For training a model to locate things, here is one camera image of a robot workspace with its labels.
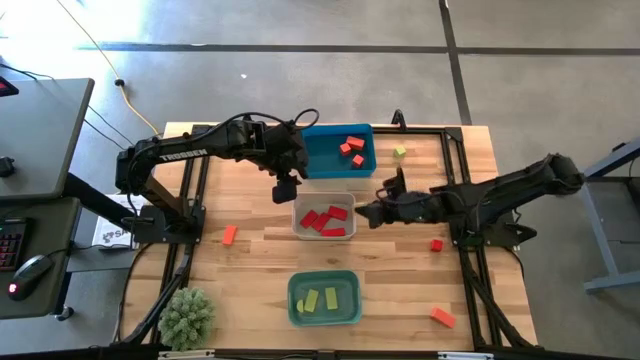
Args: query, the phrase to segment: black desk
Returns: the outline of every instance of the black desk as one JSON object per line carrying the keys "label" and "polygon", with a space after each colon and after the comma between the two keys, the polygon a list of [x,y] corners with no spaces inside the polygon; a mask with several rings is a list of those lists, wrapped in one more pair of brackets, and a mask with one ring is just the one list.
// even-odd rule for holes
{"label": "black desk", "polygon": [[[15,206],[0,207],[4,214]],[[32,207],[18,207],[10,217],[28,217],[32,221],[29,235],[24,243],[22,259],[36,255],[46,255],[58,249],[69,247],[79,215],[80,201],[74,198],[50,200]],[[44,316],[60,313],[64,305],[67,253],[59,252],[50,256],[55,265],[44,276],[33,293],[22,301],[13,301],[7,295],[13,272],[0,272],[0,319]]]}
{"label": "black desk", "polygon": [[[20,93],[0,98],[0,156],[14,158],[17,170],[8,178],[0,178],[0,206],[15,207],[53,201],[49,206],[58,206],[57,211],[60,212],[47,210],[51,219],[58,219],[50,223],[51,226],[57,225],[57,228],[51,228],[49,236],[27,236],[27,252],[22,261],[32,255],[44,255],[62,248],[63,244],[69,245],[76,229],[80,206],[127,228],[120,224],[120,219],[132,217],[131,211],[69,173],[93,91],[93,80],[29,80],[13,84]],[[67,204],[63,206],[59,202],[61,198],[68,198],[66,201],[74,199],[79,201],[79,205],[73,208],[63,202]],[[40,208],[25,209],[22,214],[41,218],[44,213],[39,211],[45,210],[37,209]],[[62,216],[73,216],[73,224],[60,221]],[[49,224],[49,220],[42,221],[43,224]],[[49,312],[61,314],[71,272],[67,269],[67,257],[56,254],[52,258],[56,261],[55,269],[49,271],[28,299],[14,303],[0,288],[0,319],[35,317]],[[13,273],[0,273],[0,285],[8,283],[12,276]]]}

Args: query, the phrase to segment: wooden tabletop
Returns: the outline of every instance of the wooden tabletop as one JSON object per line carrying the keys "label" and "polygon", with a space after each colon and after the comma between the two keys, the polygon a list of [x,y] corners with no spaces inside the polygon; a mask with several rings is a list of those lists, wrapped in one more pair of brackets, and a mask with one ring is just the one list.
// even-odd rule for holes
{"label": "wooden tabletop", "polygon": [[[168,123],[165,137],[190,132],[192,125]],[[472,181],[497,176],[489,129],[464,126],[462,130]],[[398,145],[407,149],[402,166],[410,190],[446,184],[436,136],[375,135],[378,167],[371,178],[307,180],[298,192],[348,191],[358,202],[371,201],[382,180],[395,176],[392,153]],[[177,195],[183,169],[184,162],[160,165],[154,176]],[[210,160],[204,197],[207,219],[189,281],[190,287],[204,289],[216,304],[216,330],[207,348],[472,349],[459,259],[446,224],[393,224],[370,230],[366,219],[358,218],[357,233],[350,241],[300,241],[291,230],[292,203],[271,201],[274,184],[250,162]],[[227,225],[238,226],[231,247],[221,244]],[[429,251],[434,238],[445,240],[441,253]],[[154,245],[136,265],[126,298],[124,335],[157,298],[166,251],[167,246]],[[487,261],[497,303],[524,338],[535,343],[517,261],[495,248],[487,248]],[[362,319],[356,325],[296,328],[287,317],[289,278],[296,272],[324,269],[357,274]],[[434,306],[456,317],[453,329],[429,317]],[[478,309],[488,340],[484,306]]]}

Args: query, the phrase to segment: red block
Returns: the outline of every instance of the red block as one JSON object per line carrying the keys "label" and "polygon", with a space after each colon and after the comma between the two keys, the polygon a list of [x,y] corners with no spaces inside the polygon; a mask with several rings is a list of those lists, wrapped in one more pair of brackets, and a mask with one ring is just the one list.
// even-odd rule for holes
{"label": "red block", "polygon": [[362,167],[363,162],[364,162],[364,158],[360,155],[354,156],[353,160],[351,161],[352,165],[357,168]]}
{"label": "red block", "polygon": [[357,137],[347,137],[347,144],[349,144],[352,149],[356,149],[359,151],[362,151],[362,149],[364,149],[364,140],[358,139]]}
{"label": "red block", "polygon": [[437,307],[434,307],[431,310],[431,317],[451,329],[453,329],[453,326],[456,324],[456,318],[454,318],[453,315]]}
{"label": "red block", "polygon": [[339,207],[329,206],[329,216],[332,218],[345,221],[347,220],[347,210],[340,209]]}
{"label": "red block", "polygon": [[440,252],[442,251],[443,242],[442,240],[433,239],[431,240],[431,251]]}
{"label": "red block", "polygon": [[231,246],[233,244],[233,238],[236,236],[238,227],[235,225],[229,225],[224,229],[224,237],[222,238],[222,245]]}
{"label": "red block", "polygon": [[300,220],[300,226],[307,229],[318,218],[318,213],[311,210]]}
{"label": "red block", "polygon": [[340,154],[342,154],[342,156],[351,154],[351,146],[347,143],[340,145]]}
{"label": "red block", "polygon": [[316,231],[320,232],[324,228],[325,225],[331,220],[331,216],[327,213],[322,213],[316,221],[311,225],[312,228],[316,229]]}
{"label": "red block", "polygon": [[344,228],[322,230],[322,236],[345,236]]}

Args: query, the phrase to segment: green block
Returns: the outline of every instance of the green block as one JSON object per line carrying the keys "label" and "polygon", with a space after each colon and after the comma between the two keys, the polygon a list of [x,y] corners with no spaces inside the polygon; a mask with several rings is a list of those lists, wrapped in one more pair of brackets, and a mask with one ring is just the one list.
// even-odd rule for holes
{"label": "green block", "polygon": [[316,310],[316,301],[318,301],[318,291],[310,289],[307,294],[307,300],[304,302],[304,311],[314,312]]}
{"label": "green block", "polygon": [[400,145],[400,146],[396,146],[395,150],[393,151],[393,156],[395,157],[404,157],[404,155],[407,153],[407,150],[404,148],[404,146]]}
{"label": "green block", "polygon": [[327,297],[327,309],[336,310],[338,308],[338,297],[336,296],[336,288],[324,289],[324,294]]}

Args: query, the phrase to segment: gray floor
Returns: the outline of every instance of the gray floor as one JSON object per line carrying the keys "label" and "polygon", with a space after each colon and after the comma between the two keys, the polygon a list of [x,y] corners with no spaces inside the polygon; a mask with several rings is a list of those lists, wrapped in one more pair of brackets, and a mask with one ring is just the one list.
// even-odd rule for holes
{"label": "gray floor", "polygon": [[[102,41],[181,44],[444,46],[436,0],[65,1]],[[113,76],[55,2],[0,1],[3,61],[55,77],[92,77],[92,105],[133,139],[151,135],[122,103]],[[622,0],[449,0],[458,46],[640,47],[640,3]],[[37,22],[40,27],[32,26]],[[259,110],[290,117],[317,107],[325,122],[386,123],[396,108],[421,124],[459,124],[448,56],[109,52],[131,100],[163,128]],[[488,125],[501,172],[548,152],[584,168],[640,135],[638,57],[460,56],[474,124]],[[9,79],[16,74],[1,71]],[[93,115],[88,120],[98,121]],[[113,192],[117,149],[82,131],[72,169]],[[640,287],[587,296],[582,283],[604,275],[578,197],[522,208],[539,235],[522,247],[541,345],[560,351],[640,358]],[[618,251],[637,269],[637,251]],[[110,340],[122,272],[74,277],[78,314],[0,322],[0,353],[104,345]],[[30,334],[28,340],[24,334]]]}

